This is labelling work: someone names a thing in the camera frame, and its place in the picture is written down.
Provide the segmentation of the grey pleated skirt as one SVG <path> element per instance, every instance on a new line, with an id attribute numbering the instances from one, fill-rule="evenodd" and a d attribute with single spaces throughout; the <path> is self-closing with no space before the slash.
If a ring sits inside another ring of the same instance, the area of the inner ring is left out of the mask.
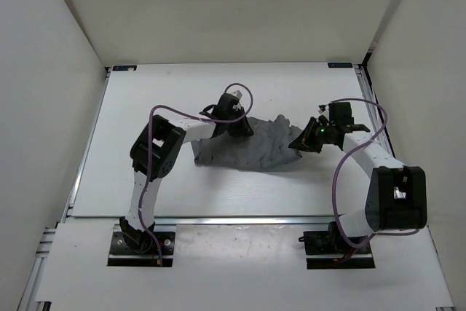
<path id="1" fill-rule="evenodd" d="M 224 133 L 215 138 L 192 141 L 194 163 L 204 167 L 265 172 L 302 158 L 300 151 L 289 147 L 302 129 L 291 125 L 285 116 L 280 114 L 273 121 L 249 117 L 248 122 L 254 132 L 252 136 L 233 137 Z"/>

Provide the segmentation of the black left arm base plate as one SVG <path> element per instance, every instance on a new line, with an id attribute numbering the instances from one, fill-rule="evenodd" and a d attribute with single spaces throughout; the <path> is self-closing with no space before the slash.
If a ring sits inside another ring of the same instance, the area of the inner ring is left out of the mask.
<path id="1" fill-rule="evenodd" d="M 175 232 L 154 232 L 162 258 L 151 236 L 144 236 L 142 246 L 134 243 L 120 229 L 114 229 L 108 250 L 109 267 L 172 267 L 175 250 Z"/>

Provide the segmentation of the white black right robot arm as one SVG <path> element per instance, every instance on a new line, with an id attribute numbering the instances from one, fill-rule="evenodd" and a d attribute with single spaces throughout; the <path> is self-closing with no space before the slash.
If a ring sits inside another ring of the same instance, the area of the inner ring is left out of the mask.
<path id="1" fill-rule="evenodd" d="M 344 156 L 339 161 L 331 184 L 333 225 L 327 244 L 342 253 L 349 247 L 361 248 L 375 236 L 414 235 L 427 224 L 426 175 L 419 166 L 397 160 L 379 143 L 381 127 L 371 132 L 357 124 L 352 115 L 353 98 L 340 98 L 320 106 L 320 115 L 311 117 L 289 148 L 319 153 L 325 145 L 339 147 Z M 339 214 L 337 181 L 344 163 L 353 158 L 370 183 L 363 208 Z"/>

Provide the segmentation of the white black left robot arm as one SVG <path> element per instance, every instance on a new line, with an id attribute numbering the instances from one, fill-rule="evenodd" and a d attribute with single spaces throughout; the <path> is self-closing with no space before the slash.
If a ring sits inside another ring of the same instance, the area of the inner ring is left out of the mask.
<path id="1" fill-rule="evenodd" d="M 239 137 L 253 135 L 241 97 L 239 90 L 224 92 L 216 104 L 204 108 L 198 115 L 183 114 L 172 121 L 151 112 L 148 124 L 130 150 L 133 194 L 127 214 L 119 219 L 124 241 L 130 249 L 148 253 L 156 247 L 158 254 L 162 254 L 161 243 L 153 232 L 154 206 L 162 179 L 174 168 L 184 144 L 224 133 Z"/>

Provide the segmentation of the blue corner label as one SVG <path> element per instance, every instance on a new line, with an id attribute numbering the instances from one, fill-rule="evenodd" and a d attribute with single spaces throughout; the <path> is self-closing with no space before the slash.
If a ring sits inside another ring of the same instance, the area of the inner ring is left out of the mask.
<path id="1" fill-rule="evenodd" d="M 137 65 L 115 65 L 112 71 L 135 71 L 137 67 Z"/>
<path id="2" fill-rule="evenodd" d="M 329 68 L 353 68 L 351 63 L 346 62 L 328 62 Z"/>

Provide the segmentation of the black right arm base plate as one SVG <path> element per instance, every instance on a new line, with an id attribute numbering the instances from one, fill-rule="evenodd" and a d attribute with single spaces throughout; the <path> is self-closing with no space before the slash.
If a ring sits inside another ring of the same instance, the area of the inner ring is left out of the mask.
<path id="1" fill-rule="evenodd" d="M 376 267 L 369 243 L 355 250 L 337 233 L 328 231 L 304 231 L 298 241 L 304 244 L 308 270 Z"/>

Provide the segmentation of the aluminium table edge rail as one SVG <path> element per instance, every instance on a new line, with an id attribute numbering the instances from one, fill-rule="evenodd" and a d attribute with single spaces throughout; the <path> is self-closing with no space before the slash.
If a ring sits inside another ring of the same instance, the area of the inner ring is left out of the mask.
<path id="1" fill-rule="evenodd" d="M 175 225 L 326 225 L 333 216 L 156 216 L 156 226 Z M 65 216 L 58 224 L 112 223 L 118 224 L 117 217 L 110 216 Z"/>

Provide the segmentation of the aluminium right frame rail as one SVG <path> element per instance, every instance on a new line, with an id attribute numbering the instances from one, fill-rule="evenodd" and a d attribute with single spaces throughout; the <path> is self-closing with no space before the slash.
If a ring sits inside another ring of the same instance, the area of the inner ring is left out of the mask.
<path id="1" fill-rule="evenodd" d="M 373 90 L 369 75 L 366 73 L 365 68 L 362 65 L 355 65 L 355 73 L 358 78 L 363 99 L 377 104 L 378 100 L 376 93 Z M 366 109 L 369 119 L 371 120 L 373 132 L 375 133 L 383 125 L 384 115 L 374 104 L 366 103 Z M 376 143 L 379 144 L 390 156 L 395 156 L 387 129 L 384 129 L 376 137 Z"/>

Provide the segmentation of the blue left corner label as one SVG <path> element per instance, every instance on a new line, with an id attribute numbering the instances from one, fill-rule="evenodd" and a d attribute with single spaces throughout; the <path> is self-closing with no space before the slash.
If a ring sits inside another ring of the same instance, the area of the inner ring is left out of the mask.
<path id="1" fill-rule="evenodd" d="M 135 71 L 137 67 L 137 65 L 115 65 L 112 71 Z"/>

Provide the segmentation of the blue right corner label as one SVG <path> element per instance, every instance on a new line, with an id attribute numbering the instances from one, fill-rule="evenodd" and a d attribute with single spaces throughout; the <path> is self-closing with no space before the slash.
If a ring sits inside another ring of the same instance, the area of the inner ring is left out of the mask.
<path id="1" fill-rule="evenodd" d="M 328 62 L 329 68 L 353 68 L 351 63 L 346 62 Z"/>

